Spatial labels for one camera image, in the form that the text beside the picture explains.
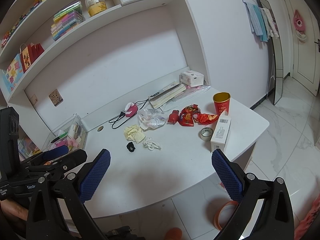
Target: orange slipper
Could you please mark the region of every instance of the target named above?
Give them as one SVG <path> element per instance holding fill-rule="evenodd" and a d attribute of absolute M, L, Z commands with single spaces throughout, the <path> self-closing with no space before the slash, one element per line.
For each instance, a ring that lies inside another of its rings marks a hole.
<path fill-rule="evenodd" d="M 164 237 L 164 240 L 181 240 L 182 231 L 180 228 L 171 228 Z"/>

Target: door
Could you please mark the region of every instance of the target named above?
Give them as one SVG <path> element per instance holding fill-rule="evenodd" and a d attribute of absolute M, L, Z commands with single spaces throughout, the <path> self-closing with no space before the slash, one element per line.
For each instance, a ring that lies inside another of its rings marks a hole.
<path fill-rule="evenodd" d="M 318 93 L 320 81 L 320 39 L 318 22 L 304 0 L 285 0 L 289 12 L 293 36 L 293 78 L 304 85 L 315 96 Z M 306 26 L 305 42 L 298 39 L 293 24 L 295 10 L 298 10 Z"/>

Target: mirror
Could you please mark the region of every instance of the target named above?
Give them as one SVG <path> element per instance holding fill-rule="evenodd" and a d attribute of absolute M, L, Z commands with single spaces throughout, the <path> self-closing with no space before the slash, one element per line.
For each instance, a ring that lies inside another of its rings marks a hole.
<path fill-rule="evenodd" d="M 278 27 L 276 24 L 276 19 L 275 16 L 272 12 L 272 8 L 270 6 L 270 3 L 267 0 L 259 0 L 261 2 L 261 5 L 263 8 L 267 8 L 270 10 L 270 13 L 272 15 L 273 21 L 275 23 L 276 30 L 278 31 Z M 281 40 L 279 38 L 272 37 L 268 41 L 268 46 L 270 48 L 269 51 L 270 53 L 270 66 L 271 70 L 269 71 L 270 78 L 268 80 L 268 87 L 272 87 L 272 82 L 273 80 L 275 81 L 275 89 L 274 89 L 274 101 L 273 104 L 275 105 L 280 98 L 282 97 L 282 92 L 283 92 L 283 58 L 282 58 L 282 47 L 281 47 Z"/>

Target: door handle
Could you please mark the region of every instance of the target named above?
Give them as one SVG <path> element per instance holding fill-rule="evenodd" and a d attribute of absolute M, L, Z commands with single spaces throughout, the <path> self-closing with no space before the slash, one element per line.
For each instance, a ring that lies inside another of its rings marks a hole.
<path fill-rule="evenodd" d="M 318 39 L 318 42 L 315 41 L 315 44 L 318 44 L 319 52 L 320 52 L 320 39 Z"/>

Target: white tissue box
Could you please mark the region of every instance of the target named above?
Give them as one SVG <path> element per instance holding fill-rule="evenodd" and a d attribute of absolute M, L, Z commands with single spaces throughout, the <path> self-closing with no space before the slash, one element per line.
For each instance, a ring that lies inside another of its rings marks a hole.
<path fill-rule="evenodd" d="M 226 147 L 229 130 L 230 130 L 231 117 L 228 116 L 227 111 L 223 111 L 218 119 L 216 128 L 214 129 L 211 138 L 211 151 L 220 149 L 224 151 Z"/>
<path fill-rule="evenodd" d="M 204 83 L 204 76 L 197 71 L 185 71 L 180 73 L 180 82 L 183 82 L 190 87 L 202 86 Z"/>

